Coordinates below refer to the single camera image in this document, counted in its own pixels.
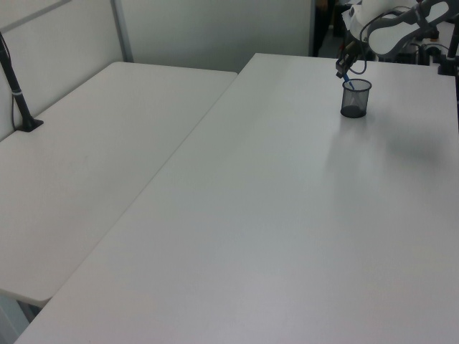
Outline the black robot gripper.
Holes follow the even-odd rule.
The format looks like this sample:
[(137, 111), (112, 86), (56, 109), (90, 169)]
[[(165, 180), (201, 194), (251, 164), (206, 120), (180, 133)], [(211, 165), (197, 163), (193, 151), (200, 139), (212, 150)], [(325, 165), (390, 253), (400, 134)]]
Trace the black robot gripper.
[(348, 43), (341, 52), (341, 59), (336, 61), (336, 76), (343, 78), (351, 70), (355, 61), (358, 60), (360, 55), (359, 42), (352, 41)]

